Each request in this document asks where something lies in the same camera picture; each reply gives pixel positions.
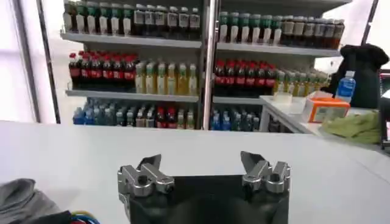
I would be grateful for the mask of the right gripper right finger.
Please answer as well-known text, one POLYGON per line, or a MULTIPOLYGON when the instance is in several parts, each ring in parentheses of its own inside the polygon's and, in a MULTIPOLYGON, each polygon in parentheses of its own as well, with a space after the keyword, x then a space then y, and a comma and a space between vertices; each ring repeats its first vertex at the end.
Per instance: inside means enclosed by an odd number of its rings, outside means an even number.
POLYGON ((291 167, 278 161, 272 166, 260 154, 241 151, 241 162, 246 174, 242 176, 243 188, 250 193, 265 190, 273 194, 289 191, 291 167))

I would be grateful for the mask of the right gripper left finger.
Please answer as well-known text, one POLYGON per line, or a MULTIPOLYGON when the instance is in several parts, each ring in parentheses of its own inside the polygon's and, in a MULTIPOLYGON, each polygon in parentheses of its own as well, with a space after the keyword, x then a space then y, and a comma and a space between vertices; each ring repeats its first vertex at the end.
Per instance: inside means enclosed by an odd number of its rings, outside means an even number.
POLYGON ((159 170, 161 154, 145 157, 137 167, 121 166, 118 170, 119 195, 148 197, 155 191, 169 194, 175 187, 175 179, 159 170))

